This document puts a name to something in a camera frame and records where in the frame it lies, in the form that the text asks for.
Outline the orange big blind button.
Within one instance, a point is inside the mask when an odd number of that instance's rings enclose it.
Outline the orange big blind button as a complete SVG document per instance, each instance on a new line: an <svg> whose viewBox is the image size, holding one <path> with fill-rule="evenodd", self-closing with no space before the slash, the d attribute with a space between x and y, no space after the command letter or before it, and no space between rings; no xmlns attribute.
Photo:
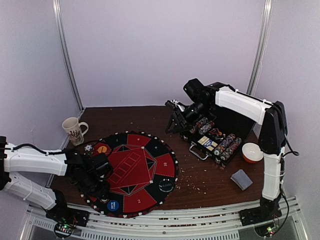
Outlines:
<svg viewBox="0 0 320 240"><path fill-rule="evenodd" d="M97 152L98 153L106 153L108 151L108 148L104 145L100 146L98 149L97 149Z"/></svg>

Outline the blue small blind button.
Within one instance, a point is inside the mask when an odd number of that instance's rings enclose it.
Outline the blue small blind button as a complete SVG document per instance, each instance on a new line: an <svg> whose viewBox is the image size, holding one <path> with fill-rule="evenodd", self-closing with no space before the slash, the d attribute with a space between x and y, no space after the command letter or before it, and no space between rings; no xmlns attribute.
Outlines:
<svg viewBox="0 0 320 240"><path fill-rule="evenodd" d="M117 211L120 207L120 204L117 200L110 200L108 203L107 203L107 209L110 211L110 212L114 212L114 211Z"/></svg>

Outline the clear dealer button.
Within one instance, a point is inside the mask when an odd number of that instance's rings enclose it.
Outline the clear dealer button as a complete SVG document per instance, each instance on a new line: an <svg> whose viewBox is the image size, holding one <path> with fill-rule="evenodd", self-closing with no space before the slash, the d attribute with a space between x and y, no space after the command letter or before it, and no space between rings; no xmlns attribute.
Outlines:
<svg viewBox="0 0 320 240"><path fill-rule="evenodd" d="M175 184L169 178L163 178L158 184L158 188L163 193L170 193L174 190Z"/></svg>

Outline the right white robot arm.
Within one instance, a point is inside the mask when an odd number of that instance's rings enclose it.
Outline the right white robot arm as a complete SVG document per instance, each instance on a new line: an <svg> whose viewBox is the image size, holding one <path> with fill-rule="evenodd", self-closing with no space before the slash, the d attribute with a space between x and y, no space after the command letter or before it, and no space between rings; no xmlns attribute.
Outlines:
<svg viewBox="0 0 320 240"><path fill-rule="evenodd" d="M183 87L191 105L172 99L165 105L173 110L165 132L184 133L206 112L223 110L222 119L239 122L240 117L261 126L258 147L264 159L262 198L274 201L281 195L284 176L285 146L288 144L287 120L282 102L270 102L239 92L231 85L214 82L203 85L197 78Z"/></svg>

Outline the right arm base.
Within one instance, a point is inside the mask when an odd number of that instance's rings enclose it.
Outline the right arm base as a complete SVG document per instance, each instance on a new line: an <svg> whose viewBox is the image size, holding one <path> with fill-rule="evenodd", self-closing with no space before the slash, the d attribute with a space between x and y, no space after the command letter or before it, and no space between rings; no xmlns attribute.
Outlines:
<svg viewBox="0 0 320 240"><path fill-rule="evenodd" d="M254 207L241 210L239 212L239 218L242 226L249 226L259 224L265 221L273 220L274 217L281 217L282 211L279 207L275 210L270 210L264 207Z"/></svg>

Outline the back left chip row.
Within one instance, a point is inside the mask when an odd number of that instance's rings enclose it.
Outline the back left chip row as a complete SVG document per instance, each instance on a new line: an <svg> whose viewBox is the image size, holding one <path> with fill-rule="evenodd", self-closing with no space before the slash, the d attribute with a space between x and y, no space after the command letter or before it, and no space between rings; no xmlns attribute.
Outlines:
<svg viewBox="0 0 320 240"><path fill-rule="evenodd" d="M195 125L189 130L191 134L195 134L201 127L208 123L208 118L203 117L195 123Z"/></svg>

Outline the front left chip row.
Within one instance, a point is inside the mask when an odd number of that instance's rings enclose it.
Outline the front left chip row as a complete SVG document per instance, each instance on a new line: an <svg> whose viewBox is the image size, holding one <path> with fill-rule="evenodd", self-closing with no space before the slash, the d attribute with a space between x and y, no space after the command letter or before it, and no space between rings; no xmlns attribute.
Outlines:
<svg viewBox="0 0 320 240"><path fill-rule="evenodd" d="M211 120L208 121L205 125L203 125L199 130L198 133L201 136L204 136L207 132L209 132L213 127L215 126L215 123Z"/></svg>

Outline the boxed card decks in case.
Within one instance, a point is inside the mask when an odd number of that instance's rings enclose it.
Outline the boxed card decks in case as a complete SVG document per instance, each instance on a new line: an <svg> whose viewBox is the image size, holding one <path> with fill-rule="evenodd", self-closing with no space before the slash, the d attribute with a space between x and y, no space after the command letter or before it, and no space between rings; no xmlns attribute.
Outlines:
<svg viewBox="0 0 320 240"><path fill-rule="evenodd" d="M214 151L214 149L218 146L215 141L206 136L203 136L197 142L211 152Z"/></svg>

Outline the red black triangle card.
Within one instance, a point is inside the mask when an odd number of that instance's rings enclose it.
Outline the red black triangle card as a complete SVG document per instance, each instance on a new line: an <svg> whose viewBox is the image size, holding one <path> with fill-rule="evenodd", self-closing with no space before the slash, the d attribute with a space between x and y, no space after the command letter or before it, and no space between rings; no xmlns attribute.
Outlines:
<svg viewBox="0 0 320 240"><path fill-rule="evenodd" d="M213 128L209 131L209 134L215 138L222 138L224 137L224 134L218 129L218 128Z"/></svg>

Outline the black poker chip case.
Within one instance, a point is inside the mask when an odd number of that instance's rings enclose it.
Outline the black poker chip case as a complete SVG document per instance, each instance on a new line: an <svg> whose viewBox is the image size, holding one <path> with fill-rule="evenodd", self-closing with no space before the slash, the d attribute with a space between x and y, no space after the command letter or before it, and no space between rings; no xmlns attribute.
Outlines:
<svg viewBox="0 0 320 240"><path fill-rule="evenodd" d="M208 118L208 121L214 122L214 127L212 129L218 128L223 133L224 137L213 137L209 134L209 132L203 135L210 138L218 145L230 134L235 134L235 138L242 139L241 145L227 161L221 159L221 154L219 156L214 155L214 151L209 151L198 143L198 140L203 137L198 133L198 131L195 134L190 133L190 129L203 117ZM198 153L194 151L194 149L196 149L204 154L204 157L201 158L202 160L212 159L221 168L225 168L231 162L234 156L236 156L236 154L241 150L255 124L256 123L252 119L231 109L219 106L209 106L200 115L200 117L190 125L189 129L179 132L179 134L182 139L190 144L189 150L191 153L197 155Z"/></svg>

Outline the back right chip row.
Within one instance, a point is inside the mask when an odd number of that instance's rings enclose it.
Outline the back right chip row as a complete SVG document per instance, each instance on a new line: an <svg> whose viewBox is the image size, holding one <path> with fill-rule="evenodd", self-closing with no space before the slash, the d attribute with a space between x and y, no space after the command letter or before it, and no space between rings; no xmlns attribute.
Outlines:
<svg viewBox="0 0 320 240"><path fill-rule="evenodd" d="M219 156L222 154L226 148L236 139L236 135L231 133L229 134L214 150L214 155Z"/></svg>

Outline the front right chip row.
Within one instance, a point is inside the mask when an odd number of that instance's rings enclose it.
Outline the front right chip row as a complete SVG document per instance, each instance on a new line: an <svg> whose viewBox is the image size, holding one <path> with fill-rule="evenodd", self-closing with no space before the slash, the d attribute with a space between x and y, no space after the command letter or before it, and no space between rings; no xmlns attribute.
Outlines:
<svg viewBox="0 0 320 240"><path fill-rule="evenodd" d="M220 158L223 161L227 161L233 153L238 149L238 147L241 145L242 139L240 137L237 137L228 147L227 149L221 154Z"/></svg>

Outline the orange white bowl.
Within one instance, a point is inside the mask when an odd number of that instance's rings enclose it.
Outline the orange white bowl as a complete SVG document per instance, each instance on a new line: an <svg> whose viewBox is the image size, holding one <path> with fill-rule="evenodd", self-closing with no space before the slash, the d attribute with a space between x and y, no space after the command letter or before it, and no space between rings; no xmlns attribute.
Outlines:
<svg viewBox="0 0 320 240"><path fill-rule="evenodd" d="M242 146L242 156L246 162L254 164L263 159L263 152L257 144L247 142Z"/></svg>

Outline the right aluminium frame post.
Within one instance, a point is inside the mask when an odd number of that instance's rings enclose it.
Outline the right aluminium frame post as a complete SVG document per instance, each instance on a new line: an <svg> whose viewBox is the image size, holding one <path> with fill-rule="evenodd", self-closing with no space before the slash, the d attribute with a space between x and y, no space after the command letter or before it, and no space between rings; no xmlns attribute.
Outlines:
<svg viewBox="0 0 320 240"><path fill-rule="evenodd" d="M267 44L268 44L268 39L270 34L273 5L274 5L273 0L264 1L264 8L263 8L258 44L257 44L254 62L253 62L253 68L250 75L249 84L246 91L246 93L251 96L255 95L261 70L262 70L263 57L267 49Z"/></svg>

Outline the left aluminium frame post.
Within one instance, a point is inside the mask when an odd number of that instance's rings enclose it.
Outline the left aluminium frame post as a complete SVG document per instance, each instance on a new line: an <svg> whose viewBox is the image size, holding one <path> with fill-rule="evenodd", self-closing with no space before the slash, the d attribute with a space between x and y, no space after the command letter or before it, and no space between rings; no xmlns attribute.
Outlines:
<svg viewBox="0 0 320 240"><path fill-rule="evenodd" d="M82 100L80 97L80 93L79 93L76 79L74 76L72 63L71 63L71 59L70 59L70 54L69 54L68 46L67 46L67 40L66 40L64 24L63 24L63 17L62 17L62 12L61 12L61 1L60 0L53 0L52 6L53 6L53 13L54 13L57 31L58 31L58 35L59 35L60 46L61 46L61 50L62 50L63 61L64 61L67 77L68 77L68 80L69 80L69 83L71 86L73 96L74 96L76 104L77 104L77 108L79 109L80 112L83 112L85 108L83 106L83 103L82 103Z"/></svg>

